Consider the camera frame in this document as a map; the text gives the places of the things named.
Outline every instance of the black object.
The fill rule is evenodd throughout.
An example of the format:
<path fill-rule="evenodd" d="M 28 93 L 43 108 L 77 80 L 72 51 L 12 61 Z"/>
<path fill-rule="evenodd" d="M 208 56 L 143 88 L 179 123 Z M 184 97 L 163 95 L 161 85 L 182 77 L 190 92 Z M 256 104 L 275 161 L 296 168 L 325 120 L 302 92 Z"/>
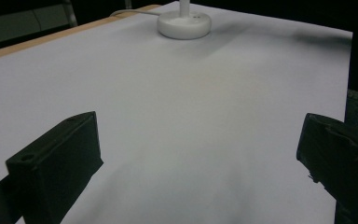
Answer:
<path fill-rule="evenodd" d="M 358 130 L 338 120 L 308 114 L 297 159 L 358 223 Z"/>
<path fill-rule="evenodd" d="M 102 164 L 95 112 L 62 121 L 7 160 L 9 176 L 0 183 L 0 208 L 7 210 L 0 216 L 60 223 Z"/>

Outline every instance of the white lamp base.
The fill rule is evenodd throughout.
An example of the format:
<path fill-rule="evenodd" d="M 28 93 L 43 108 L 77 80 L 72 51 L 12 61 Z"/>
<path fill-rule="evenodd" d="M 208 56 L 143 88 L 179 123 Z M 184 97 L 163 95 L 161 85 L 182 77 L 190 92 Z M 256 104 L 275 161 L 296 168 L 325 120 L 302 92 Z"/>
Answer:
<path fill-rule="evenodd" d="M 200 12 L 190 12 L 189 17 L 180 17 L 179 11 L 170 11 L 158 16 L 158 31 L 174 39 L 196 39 L 211 31 L 211 18 Z"/>

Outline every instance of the white cable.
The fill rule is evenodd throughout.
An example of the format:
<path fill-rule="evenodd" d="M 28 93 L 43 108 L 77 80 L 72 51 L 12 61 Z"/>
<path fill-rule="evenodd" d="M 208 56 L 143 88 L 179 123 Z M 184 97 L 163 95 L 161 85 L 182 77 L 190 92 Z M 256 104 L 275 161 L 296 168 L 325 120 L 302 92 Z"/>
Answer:
<path fill-rule="evenodd" d="M 149 15 L 155 15 L 155 16 L 159 16 L 161 13 L 159 12 L 152 12 L 152 11 L 142 11 L 142 10 L 136 10 L 136 9 L 125 9 L 125 10 L 119 10 L 119 11 L 116 11 L 112 14 L 110 14 L 111 17 L 114 17 L 120 13 L 123 13 L 123 12 L 137 12 L 137 13 L 143 13 L 143 14 L 149 14 Z"/>

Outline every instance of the wooden table edge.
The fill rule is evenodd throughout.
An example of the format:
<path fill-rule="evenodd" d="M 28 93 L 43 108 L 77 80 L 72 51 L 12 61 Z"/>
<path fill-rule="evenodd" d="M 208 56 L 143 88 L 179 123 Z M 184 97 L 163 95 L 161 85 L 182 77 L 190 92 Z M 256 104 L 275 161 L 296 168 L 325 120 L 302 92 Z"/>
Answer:
<path fill-rule="evenodd" d="M 138 9 L 140 9 L 140 10 L 151 10 L 153 8 L 156 8 L 156 7 L 160 7 L 160 5 L 149 5 L 149 6 L 146 6 L 146 7 L 140 7 Z M 40 45 L 40 44 L 49 42 L 51 40 L 55 40 L 55 39 L 64 37 L 64 36 L 68 36 L 68 35 L 72 35 L 72 34 L 75 34 L 75 33 L 81 32 L 81 31 L 85 31 L 85 30 L 88 30 L 90 28 L 93 28 L 93 27 L 96 27 L 96 26 L 99 26 L 99 25 L 107 24 L 107 23 L 112 22 L 112 21 L 118 21 L 118 20 L 130 17 L 130 16 L 133 16 L 135 14 L 137 14 L 137 13 L 134 13 L 134 12 L 121 13 L 121 14 L 116 15 L 115 17 L 108 17 L 108 18 L 104 18 L 104 19 L 101 19 L 101 20 L 98 20 L 98 21 L 93 21 L 93 22 L 90 22 L 90 23 L 86 23 L 86 24 L 71 28 L 71 29 L 60 31 L 58 33 L 54 33 L 54 34 L 51 34 L 51 35 L 45 35 L 45 36 L 42 36 L 42 37 L 38 37 L 36 39 L 32 39 L 32 40 L 22 42 L 20 44 L 16 44 L 16 45 L 13 45 L 13 46 L 2 48 L 2 49 L 0 49 L 0 57 L 8 55 L 10 53 L 14 53 L 14 52 L 23 50 L 23 49 L 28 49 L 28 48 L 31 48 L 33 46 L 37 46 L 37 45 Z"/>

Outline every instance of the white paper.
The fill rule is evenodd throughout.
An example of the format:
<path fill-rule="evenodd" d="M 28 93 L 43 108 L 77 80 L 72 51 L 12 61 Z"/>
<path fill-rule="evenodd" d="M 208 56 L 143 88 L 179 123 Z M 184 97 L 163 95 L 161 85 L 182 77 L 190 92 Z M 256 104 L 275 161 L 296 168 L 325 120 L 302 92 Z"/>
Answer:
<path fill-rule="evenodd" d="M 191 9 L 212 18 L 201 39 L 136 15 L 1 57 L 0 178 L 41 134 L 96 111 L 104 165 L 62 223 L 333 223 L 296 147 L 307 113 L 344 119 L 351 33 Z"/>

